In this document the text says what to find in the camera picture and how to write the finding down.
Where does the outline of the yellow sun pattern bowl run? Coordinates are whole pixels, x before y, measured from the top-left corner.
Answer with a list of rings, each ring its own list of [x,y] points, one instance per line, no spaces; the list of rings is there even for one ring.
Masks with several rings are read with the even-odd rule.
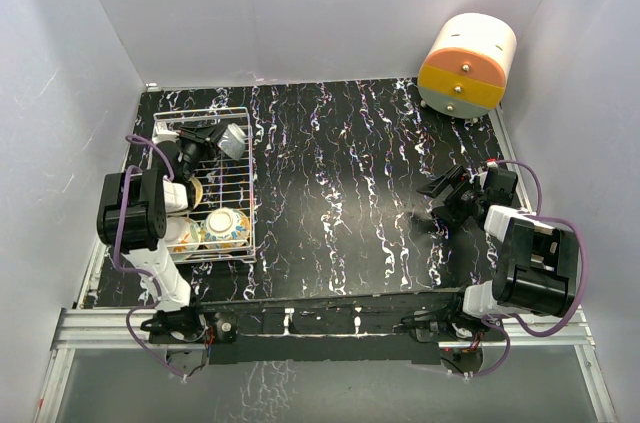
[[[189,209],[193,210],[198,207],[203,199],[204,189],[198,178],[192,176],[188,183],[188,202]]]

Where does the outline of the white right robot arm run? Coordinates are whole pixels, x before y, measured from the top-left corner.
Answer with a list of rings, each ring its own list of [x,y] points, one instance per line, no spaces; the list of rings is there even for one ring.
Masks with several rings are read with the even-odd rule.
[[[508,163],[490,160],[477,175],[455,165],[417,190],[437,201],[436,223],[452,231],[471,219],[500,244],[493,278],[467,287],[462,304],[446,314],[447,331],[460,340],[500,318],[550,337],[573,318],[584,294],[581,237],[567,222],[514,207],[519,178]]]

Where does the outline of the orange blue swirl bowl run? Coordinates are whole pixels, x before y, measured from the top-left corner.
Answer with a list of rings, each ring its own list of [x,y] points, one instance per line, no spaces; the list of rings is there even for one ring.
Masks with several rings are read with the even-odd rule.
[[[250,241],[251,223],[242,211],[222,207],[210,212],[201,224],[202,244],[214,251],[232,251]]]

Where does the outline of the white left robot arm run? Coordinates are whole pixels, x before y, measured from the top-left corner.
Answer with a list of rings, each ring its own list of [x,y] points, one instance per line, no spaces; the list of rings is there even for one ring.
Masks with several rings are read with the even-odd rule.
[[[170,249],[170,217],[197,205],[190,185],[200,163],[220,155],[237,159],[245,149],[245,133],[237,125],[216,123],[181,126],[153,140],[129,135],[132,145],[152,154],[146,169],[130,165],[104,178],[97,214],[100,241],[113,249],[113,267],[136,274],[152,295],[156,315],[141,329],[186,342],[203,338],[207,319],[191,306],[191,287],[180,275]]]

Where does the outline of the orange flower leaf bowl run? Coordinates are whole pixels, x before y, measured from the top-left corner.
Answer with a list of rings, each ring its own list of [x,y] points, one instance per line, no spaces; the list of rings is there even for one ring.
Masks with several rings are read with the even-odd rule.
[[[164,241],[175,259],[185,260],[200,246],[200,226],[187,217],[168,217]]]

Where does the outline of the grey bowl red rim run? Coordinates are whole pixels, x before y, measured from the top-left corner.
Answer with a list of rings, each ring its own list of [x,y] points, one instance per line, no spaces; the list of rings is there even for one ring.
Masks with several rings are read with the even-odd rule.
[[[228,158],[240,161],[246,150],[247,136],[243,129],[236,123],[225,126],[217,141],[218,149]]]

